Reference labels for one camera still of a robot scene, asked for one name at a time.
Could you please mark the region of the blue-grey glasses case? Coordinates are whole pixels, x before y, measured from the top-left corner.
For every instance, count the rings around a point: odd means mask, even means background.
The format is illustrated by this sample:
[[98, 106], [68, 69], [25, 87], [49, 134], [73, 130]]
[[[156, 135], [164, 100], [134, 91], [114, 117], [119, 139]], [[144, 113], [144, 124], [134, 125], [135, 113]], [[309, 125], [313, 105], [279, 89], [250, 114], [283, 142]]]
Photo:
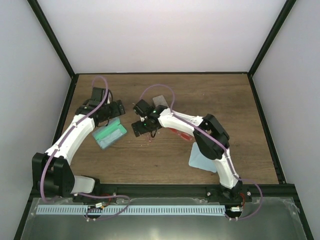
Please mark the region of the blue-grey glasses case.
[[105, 150], [127, 134], [119, 117], [113, 118], [107, 125], [100, 126], [92, 133], [98, 146]]

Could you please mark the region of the pink clear-frame glasses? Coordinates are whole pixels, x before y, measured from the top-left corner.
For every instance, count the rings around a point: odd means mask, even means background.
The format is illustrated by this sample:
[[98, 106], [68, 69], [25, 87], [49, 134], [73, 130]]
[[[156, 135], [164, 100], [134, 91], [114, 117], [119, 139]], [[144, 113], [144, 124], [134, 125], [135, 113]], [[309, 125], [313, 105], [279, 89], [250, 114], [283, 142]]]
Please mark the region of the pink clear-frame glasses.
[[143, 137], [146, 140], [147, 145], [153, 143], [156, 139], [156, 135], [153, 134], [152, 132], [148, 132], [148, 133], [143, 134]]

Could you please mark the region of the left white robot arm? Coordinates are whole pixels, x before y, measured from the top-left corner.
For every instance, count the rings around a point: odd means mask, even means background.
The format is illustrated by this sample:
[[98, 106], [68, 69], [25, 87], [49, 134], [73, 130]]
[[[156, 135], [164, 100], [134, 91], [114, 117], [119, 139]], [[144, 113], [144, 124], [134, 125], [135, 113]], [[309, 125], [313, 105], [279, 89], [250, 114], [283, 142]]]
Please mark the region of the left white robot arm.
[[62, 136], [45, 153], [32, 158], [33, 189], [44, 195], [67, 197], [84, 193], [91, 202], [97, 202], [102, 189], [99, 179], [74, 175], [72, 159], [85, 138], [92, 134], [101, 149], [106, 149], [123, 137], [127, 130], [119, 117], [125, 114], [121, 100], [104, 103], [96, 112], [92, 105], [82, 105]]

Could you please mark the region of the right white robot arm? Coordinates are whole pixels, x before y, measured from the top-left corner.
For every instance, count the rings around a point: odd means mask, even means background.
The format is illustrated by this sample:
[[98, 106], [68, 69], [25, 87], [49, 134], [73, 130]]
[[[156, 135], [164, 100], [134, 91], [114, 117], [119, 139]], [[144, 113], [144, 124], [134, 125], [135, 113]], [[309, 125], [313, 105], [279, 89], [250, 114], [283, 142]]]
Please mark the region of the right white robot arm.
[[242, 183], [230, 157], [230, 136], [211, 114], [192, 116], [141, 100], [133, 107], [140, 120], [131, 124], [136, 137], [169, 128], [193, 136], [201, 154], [213, 161], [223, 198], [229, 202], [240, 196]]

